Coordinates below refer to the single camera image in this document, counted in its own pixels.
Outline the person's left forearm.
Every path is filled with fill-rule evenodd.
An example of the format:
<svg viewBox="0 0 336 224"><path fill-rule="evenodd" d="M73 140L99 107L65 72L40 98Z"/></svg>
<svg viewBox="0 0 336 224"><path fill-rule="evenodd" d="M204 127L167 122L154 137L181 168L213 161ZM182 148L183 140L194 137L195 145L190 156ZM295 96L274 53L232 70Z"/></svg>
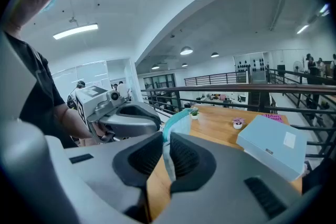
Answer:
<svg viewBox="0 0 336 224"><path fill-rule="evenodd" d="M69 135L79 139L80 146L98 145L76 110L64 103L54 107L54 114Z"/></svg>

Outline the white standing fan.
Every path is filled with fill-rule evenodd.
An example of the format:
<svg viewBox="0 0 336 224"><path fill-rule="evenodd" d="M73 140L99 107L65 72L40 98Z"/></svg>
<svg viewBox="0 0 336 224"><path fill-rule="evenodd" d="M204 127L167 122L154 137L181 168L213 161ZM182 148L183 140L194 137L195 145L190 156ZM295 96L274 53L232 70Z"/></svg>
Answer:
<svg viewBox="0 0 336 224"><path fill-rule="evenodd" d="M303 67L302 62L295 61L293 63L293 72L295 73L296 77L299 77L300 76L299 74L304 72L304 67Z"/></svg>

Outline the small pink flower pot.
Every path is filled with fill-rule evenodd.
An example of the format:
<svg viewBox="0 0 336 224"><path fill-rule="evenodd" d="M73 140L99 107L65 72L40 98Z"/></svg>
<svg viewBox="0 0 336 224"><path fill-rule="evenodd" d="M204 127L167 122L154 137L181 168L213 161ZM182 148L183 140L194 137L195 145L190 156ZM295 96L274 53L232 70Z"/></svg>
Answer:
<svg viewBox="0 0 336 224"><path fill-rule="evenodd" d="M243 118L234 118L233 121L232 121L232 123L233 123L234 129L240 130L244 126L244 124L245 124L245 119L243 119Z"/></svg>

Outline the light blue checked cloth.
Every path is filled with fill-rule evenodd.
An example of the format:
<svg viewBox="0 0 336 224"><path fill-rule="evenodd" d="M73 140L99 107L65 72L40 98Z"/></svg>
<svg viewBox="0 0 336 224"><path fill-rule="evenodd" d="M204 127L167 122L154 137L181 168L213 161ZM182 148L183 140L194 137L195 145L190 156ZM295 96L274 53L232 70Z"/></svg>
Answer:
<svg viewBox="0 0 336 224"><path fill-rule="evenodd" d="M191 116L192 108L184 109L183 111L171 116L165 123L162 129L163 136L163 160L166 171L171 182L176 180L175 167L170 156L170 149L172 148L171 134L180 133L189 135L191 130Z"/></svg>

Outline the light blue storage box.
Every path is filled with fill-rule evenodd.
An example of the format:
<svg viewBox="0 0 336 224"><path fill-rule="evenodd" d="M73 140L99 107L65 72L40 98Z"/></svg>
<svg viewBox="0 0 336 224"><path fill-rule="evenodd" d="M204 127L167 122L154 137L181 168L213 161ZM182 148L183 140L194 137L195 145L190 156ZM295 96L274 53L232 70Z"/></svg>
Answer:
<svg viewBox="0 0 336 224"><path fill-rule="evenodd" d="M236 143L289 182L305 171L307 137L294 127L257 115L239 133Z"/></svg>

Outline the white display wall panel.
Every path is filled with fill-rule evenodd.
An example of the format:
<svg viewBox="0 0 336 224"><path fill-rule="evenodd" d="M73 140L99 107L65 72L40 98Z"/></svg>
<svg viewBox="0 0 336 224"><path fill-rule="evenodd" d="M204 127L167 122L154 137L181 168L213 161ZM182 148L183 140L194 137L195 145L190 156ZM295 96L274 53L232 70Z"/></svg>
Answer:
<svg viewBox="0 0 336 224"><path fill-rule="evenodd" d="M266 62L262 52L234 56L238 72L247 72L250 83L266 83Z"/></svg>

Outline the person's black shirt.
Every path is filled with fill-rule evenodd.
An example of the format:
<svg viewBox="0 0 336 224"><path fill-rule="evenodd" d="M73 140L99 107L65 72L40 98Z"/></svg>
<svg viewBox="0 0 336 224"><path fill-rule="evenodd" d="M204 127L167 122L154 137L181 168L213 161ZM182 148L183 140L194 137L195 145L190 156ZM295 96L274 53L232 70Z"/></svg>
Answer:
<svg viewBox="0 0 336 224"><path fill-rule="evenodd" d="M64 130L54 114L54 107L64 104L48 67L48 61L29 44L9 34L6 35L26 68L36 78L23 109L20 119L37 126L45 135L60 139L64 148L77 145Z"/></svg>

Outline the pink book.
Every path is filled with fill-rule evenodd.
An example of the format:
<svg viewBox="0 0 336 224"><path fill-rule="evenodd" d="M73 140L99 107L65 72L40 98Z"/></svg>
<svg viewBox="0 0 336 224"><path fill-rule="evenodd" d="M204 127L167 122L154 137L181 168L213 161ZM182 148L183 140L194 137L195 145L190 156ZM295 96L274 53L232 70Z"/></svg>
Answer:
<svg viewBox="0 0 336 224"><path fill-rule="evenodd" d="M282 117L280 115L277 114L263 114L264 117L272 119L274 121L280 122L280 123L284 123Z"/></svg>

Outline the blue face mask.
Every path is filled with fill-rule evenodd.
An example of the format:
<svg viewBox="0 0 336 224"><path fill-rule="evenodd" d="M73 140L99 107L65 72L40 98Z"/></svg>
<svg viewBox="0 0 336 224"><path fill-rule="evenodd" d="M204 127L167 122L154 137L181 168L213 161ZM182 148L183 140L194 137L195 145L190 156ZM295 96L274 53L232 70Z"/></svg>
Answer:
<svg viewBox="0 0 336 224"><path fill-rule="evenodd" d="M39 11L38 13L43 13L48 11L54 4L56 0L39 0Z"/></svg>

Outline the long ceiling strip light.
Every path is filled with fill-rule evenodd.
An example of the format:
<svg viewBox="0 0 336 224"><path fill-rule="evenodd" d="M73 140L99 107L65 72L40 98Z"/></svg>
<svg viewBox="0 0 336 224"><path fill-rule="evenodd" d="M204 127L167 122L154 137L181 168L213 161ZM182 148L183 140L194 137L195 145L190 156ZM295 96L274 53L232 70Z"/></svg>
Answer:
<svg viewBox="0 0 336 224"><path fill-rule="evenodd" d="M75 35L75 34L86 32L86 31L97 30L97 29L98 29L98 24L97 23L87 24L87 25L84 25L84 26L78 26L78 27L75 27L75 28L72 28L72 29L65 30L65 31L62 31L60 33L54 34L53 38L55 40L59 40L59 39L62 39L62 38L65 38L65 37L68 37L68 36L71 36L71 35Z"/></svg>

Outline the person's left hand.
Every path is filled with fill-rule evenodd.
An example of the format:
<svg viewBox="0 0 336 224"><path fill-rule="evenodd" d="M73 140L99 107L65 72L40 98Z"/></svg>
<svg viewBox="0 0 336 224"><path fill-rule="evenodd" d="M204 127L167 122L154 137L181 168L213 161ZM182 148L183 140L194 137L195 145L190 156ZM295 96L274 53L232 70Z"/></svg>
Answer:
<svg viewBox="0 0 336 224"><path fill-rule="evenodd" d="M97 135L100 137L100 139L103 142L109 143L109 142L114 142L114 132L111 131L110 129L106 128L102 124L95 124L93 126L95 128L95 131Z"/></svg>

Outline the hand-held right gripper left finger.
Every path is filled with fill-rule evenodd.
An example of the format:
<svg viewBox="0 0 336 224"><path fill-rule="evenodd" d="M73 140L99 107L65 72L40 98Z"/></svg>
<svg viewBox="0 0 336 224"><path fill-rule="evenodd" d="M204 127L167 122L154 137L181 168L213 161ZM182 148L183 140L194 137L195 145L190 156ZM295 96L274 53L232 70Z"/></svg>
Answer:
<svg viewBox="0 0 336 224"><path fill-rule="evenodd" d="M160 131L120 142L64 149L47 136L53 167L80 224L151 222L146 182L162 155Z"/></svg>

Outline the black metal balcony railing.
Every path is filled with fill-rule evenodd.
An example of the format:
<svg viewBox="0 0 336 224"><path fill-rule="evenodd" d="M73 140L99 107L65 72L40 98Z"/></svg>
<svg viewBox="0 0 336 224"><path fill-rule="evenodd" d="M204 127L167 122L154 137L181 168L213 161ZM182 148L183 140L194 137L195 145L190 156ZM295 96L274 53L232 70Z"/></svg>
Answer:
<svg viewBox="0 0 336 224"><path fill-rule="evenodd" d="M184 82L186 87L248 83L248 75L245 71L228 72L185 78Z"/></svg>

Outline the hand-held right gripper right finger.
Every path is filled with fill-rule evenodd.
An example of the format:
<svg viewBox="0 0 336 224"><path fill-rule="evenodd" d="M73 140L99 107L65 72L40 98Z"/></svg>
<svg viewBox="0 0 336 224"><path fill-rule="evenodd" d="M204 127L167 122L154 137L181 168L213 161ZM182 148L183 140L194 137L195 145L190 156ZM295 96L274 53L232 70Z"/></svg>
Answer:
<svg viewBox="0 0 336 224"><path fill-rule="evenodd" d="M265 224L300 198L291 183L249 154L172 133L176 179L153 224Z"/></svg>

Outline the black railing with wooden handrail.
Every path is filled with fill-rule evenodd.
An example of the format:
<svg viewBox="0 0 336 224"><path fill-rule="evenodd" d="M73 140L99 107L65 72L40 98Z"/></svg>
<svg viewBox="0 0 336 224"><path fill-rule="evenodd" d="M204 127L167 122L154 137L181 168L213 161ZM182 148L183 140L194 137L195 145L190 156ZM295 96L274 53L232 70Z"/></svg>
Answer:
<svg viewBox="0 0 336 224"><path fill-rule="evenodd" d="M184 98L181 96L181 92L237 92L246 93L246 101L252 100L253 95L259 96L258 102L243 104L241 102L229 101L225 98L223 101L219 99L213 99L211 96L202 96L200 98ZM158 88L158 89L145 89L141 90L142 96L145 100L148 100L149 104L154 108L157 108L156 104L159 103L159 98L169 99L177 101L177 108L182 109L181 101L189 103L221 105L224 107L232 108L244 108L250 109L254 112L268 113L268 112L291 112L301 113L305 119L309 115L318 117L320 114L326 114L332 121L331 127L325 127L324 125L314 126L309 122L308 126L293 125L294 128L305 131L313 131L317 136L317 141L308 141L309 146L321 147L318 154L307 154L308 158L327 158L330 157L332 152L336 148L336 110L331 109L311 109L308 105L304 108L296 106L295 108L289 108L284 106L275 106L271 104L271 93L281 93L285 96L293 95L298 98L298 102L302 103L301 97L307 97L308 95L318 95L327 99L329 102L333 102L329 96L336 94L336 86L326 86L317 84L223 84L223 85L205 85L199 87L175 87L175 88Z"/></svg>

